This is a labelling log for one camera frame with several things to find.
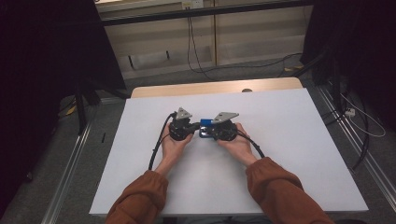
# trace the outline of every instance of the person's right hand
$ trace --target person's right hand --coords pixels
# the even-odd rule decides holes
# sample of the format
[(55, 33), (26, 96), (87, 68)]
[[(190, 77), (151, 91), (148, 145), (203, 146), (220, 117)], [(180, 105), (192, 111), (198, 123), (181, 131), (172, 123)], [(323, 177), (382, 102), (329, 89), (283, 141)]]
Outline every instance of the person's right hand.
[[(249, 137), (247, 132), (242, 127), (242, 124), (235, 123), (235, 125), (240, 132), (244, 133), (247, 137)], [(227, 148), (228, 152), (230, 152), (230, 154), (234, 158), (236, 158), (246, 166), (249, 166), (257, 160), (251, 152), (250, 142), (242, 136), (237, 135), (233, 141), (218, 140), (218, 144), (221, 147)]]

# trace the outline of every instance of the power cable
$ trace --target power cable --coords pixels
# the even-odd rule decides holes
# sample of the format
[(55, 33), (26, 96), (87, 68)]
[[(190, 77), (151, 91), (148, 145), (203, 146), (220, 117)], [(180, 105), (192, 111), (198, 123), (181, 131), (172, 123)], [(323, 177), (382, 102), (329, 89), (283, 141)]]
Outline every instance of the power cable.
[(384, 127), (382, 127), (382, 125), (380, 125), (375, 119), (373, 119), (370, 115), (368, 115), (367, 113), (365, 113), (364, 111), (362, 111), (361, 109), (359, 109), (357, 106), (355, 106), (354, 104), (352, 104), (344, 95), (341, 94), (341, 96), (342, 96), (350, 105), (352, 105), (353, 107), (355, 107), (358, 111), (360, 111), (362, 114), (364, 114), (365, 116), (367, 116), (368, 118), (370, 118), (373, 122), (375, 122), (375, 124), (376, 124), (378, 127), (380, 127), (380, 128), (382, 129), (382, 132), (383, 132), (383, 133), (382, 133), (382, 134), (368, 133), (368, 131), (364, 131), (363, 128), (359, 127), (355, 122), (353, 122), (352, 119), (349, 118), (349, 119), (351, 120), (352, 124), (354, 124), (359, 130), (361, 130), (362, 132), (367, 133), (367, 134), (369, 134), (369, 135), (371, 135), (371, 136), (373, 136), (373, 137), (383, 137), (383, 136), (385, 136), (385, 135), (387, 134), (387, 132), (385, 131)]
[(260, 146), (257, 145), (253, 140), (251, 140), (250, 137), (248, 137), (247, 135), (245, 135), (244, 133), (242, 133), (242, 132), (239, 131), (239, 130), (238, 130), (238, 133), (237, 133), (237, 134), (238, 134), (239, 136), (241, 136), (241, 137), (247, 139), (247, 140), (251, 143), (251, 145), (254, 146), (254, 148), (255, 148), (256, 151), (260, 154), (260, 156), (261, 156), (262, 158), (265, 157), (265, 156), (264, 156), (264, 153), (262, 153), (262, 150), (260, 149)]
[(152, 149), (152, 155), (151, 155), (151, 158), (150, 158), (150, 160), (149, 160), (149, 165), (148, 165), (148, 169), (149, 169), (149, 170), (152, 169), (152, 164), (154, 163), (155, 156), (157, 155), (157, 151), (158, 151), (158, 148), (159, 148), (160, 145), (161, 145), (161, 142), (163, 141), (163, 139), (164, 139), (166, 136), (168, 136), (168, 135), (166, 135), (164, 138), (162, 138), (162, 137), (163, 137), (163, 131), (165, 130), (166, 124), (168, 123), (168, 120), (169, 120), (170, 118), (174, 117), (176, 114), (177, 114), (177, 112), (174, 112), (174, 113), (170, 114), (170, 115), (166, 118), (165, 123), (163, 124), (163, 128), (161, 129), (160, 137), (158, 138), (157, 144), (155, 145), (155, 148)]
[[(365, 112), (366, 106), (362, 99), (361, 99), (361, 106), (362, 106), (363, 111)], [(363, 116), (359, 110), (358, 110), (358, 114), (364, 122), (364, 127), (365, 127), (366, 132), (364, 135), (363, 144), (361, 145), (361, 155), (359, 156), (358, 160), (355, 162), (355, 164), (351, 168), (353, 173), (355, 173), (356, 168), (358, 168), (359, 165), (363, 162), (364, 158), (366, 157), (366, 155), (368, 153), (368, 149), (369, 149), (369, 145), (370, 145), (370, 135), (368, 134), (369, 123), (368, 123), (367, 116)]]
[(332, 113), (334, 113), (335, 111), (337, 111), (337, 110), (332, 110), (332, 111), (329, 111), (329, 112), (327, 112), (327, 113), (324, 113), (324, 114), (322, 114), (322, 115), (320, 115), (321, 117), (322, 117), (322, 119), (326, 119), (327, 117), (329, 117)]
[(329, 125), (331, 125), (331, 124), (335, 123), (336, 121), (338, 121), (338, 120), (340, 120), (340, 119), (341, 119), (341, 117), (340, 117), (340, 116), (338, 116), (338, 117), (337, 117), (337, 118), (335, 118), (334, 120), (332, 120), (332, 121), (329, 121), (329, 122), (325, 123), (325, 125), (326, 125), (326, 126), (329, 126)]
[[(285, 57), (283, 57), (283, 59), (281, 59), (279, 61), (276, 61), (274, 63), (267, 63), (267, 64), (261, 64), (261, 65), (233, 65), (233, 66), (224, 66), (224, 67), (213, 67), (213, 68), (209, 68), (209, 69), (204, 70), (202, 68), (201, 64), (200, 64), (199, 59), (198, 59), (198, 54), (197, 54), (196, 46), (195, 46), (195, 40), (194, 40), (194, 34), (193, 34), (193, 27), (192, 27), (191, 18), (188, 18), (188, 23), (189, 23), (189, 47), (188, 47), (188, 52), (187, 52), (187, 61), (188, 61), (188, 64), (189, 64), (189, 68), (194, 73), (200, 73), (200, 74), (202, 73), (202, 74), (204, 74), (205, 77), (207, 77), (210, 80), (218, 81), (218, 80), (215, 80), (214, 78), (209, 77), (207, 75), (208, 72), (211, 72), (211, 71), (214, 71), (214, 70), (228, 69), (228, 68), (262, 68), (262, 67), (275, 65), (277, 63), (282, 63), (282, 62), (284, 62), (285, 60), (287, 60), (288, 58), (290, 58), (292, 56), (296, 56), (296, 55), (301, 55), (302, 54), (302, 53), (289, 54), (289, 55), (286, 55)], [(194, 47), (194, 54), (195, 54), (195, 57), (196, 57), (197, 62), (198, 62), (199, 70), (195, 70), (191, 66), (191, 62), (190, 62), (191, 40), (192, 40), (192, 44), (193, 44), (193, 47)]]

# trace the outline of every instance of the electronic device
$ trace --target electronic device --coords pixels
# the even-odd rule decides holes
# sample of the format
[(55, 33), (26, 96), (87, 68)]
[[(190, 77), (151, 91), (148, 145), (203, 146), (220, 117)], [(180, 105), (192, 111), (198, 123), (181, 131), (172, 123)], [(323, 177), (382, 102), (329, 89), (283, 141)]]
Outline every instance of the electronic device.
[(262, 158), (265, 157), (260, 150), (260, 147), (251, 140), (250, 137), (240, 132), (236, 125), (231, 121), (231, 119), (237, 116), (239, 116), (238, 113), (220, 112), (214, 119), (201, 119), (201, 122), (190, 123), (192, 114), (183, 109), (183, 107), (180, 107), (177, 112), (170, 114), (165, 120), (160, 137), (153, 149), (148, 169), (152, 169), (152, 164), (154, 163), (158, 148), (160, 147), (163, 139), (167, 137), (167, 135), (163, 137), (163, 131), (170, 118), (172, 118), (172, 122), (169, 124), (169, 136), (176, 141), (186, 139), (189, 134), (195, 133), (197, 130), (199, 130), (199, 136), (201, 138), (213, 138), (214, 140), (222, 141), (233, 141), (235, 137), (239, 135), (247, 139), (254, 148), (256, 148)]

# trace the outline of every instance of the hand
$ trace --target hand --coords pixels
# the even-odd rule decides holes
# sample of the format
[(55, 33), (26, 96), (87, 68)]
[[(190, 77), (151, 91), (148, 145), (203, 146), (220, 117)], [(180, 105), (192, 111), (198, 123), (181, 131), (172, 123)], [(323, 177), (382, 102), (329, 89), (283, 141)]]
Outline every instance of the hand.
[(160, 175), (167, 175), (171, 168), (177, 163), (183, 154), (184, 147), (191, 141), (193, 134), (189, 134), (186, 139), (177, 141), (169, 135), (169, 123), (163, 130), (163, 159), (158, 165), (155, 172)]
[[(235, 125), (240, 132), (244, 133), (247, 137), (250, 137), (242, 127), (242, 124), (235, 123)], [(237, 135), (233, 141), (218, 140), (218, 144), (221, 147), (227, 148), (228, 152), (230, 152), (234, 158), (242, 162), (245, 166), (249, 166), (257, 160), (251, 152), (250, 142), (242, 136)]]

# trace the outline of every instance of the electrical outlet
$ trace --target electrical outlet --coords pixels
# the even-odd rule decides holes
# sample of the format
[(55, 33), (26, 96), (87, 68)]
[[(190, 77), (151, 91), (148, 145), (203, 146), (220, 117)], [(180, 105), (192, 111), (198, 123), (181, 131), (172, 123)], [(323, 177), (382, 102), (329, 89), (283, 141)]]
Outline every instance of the electrical outlet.
[(190, 9), (193, 8), (192, 7), (192, 1), (183, 1), (181, 2), (181, 9), (186, 10), (186, 9)]
[(354, 108), (347, 108), (346, 109), (346, 115), (350, 116), (350, 117), (355, 116), (355, 109)]
[(192, 0), (192, 8), (202, 8), (204, 7), (204, 0)]

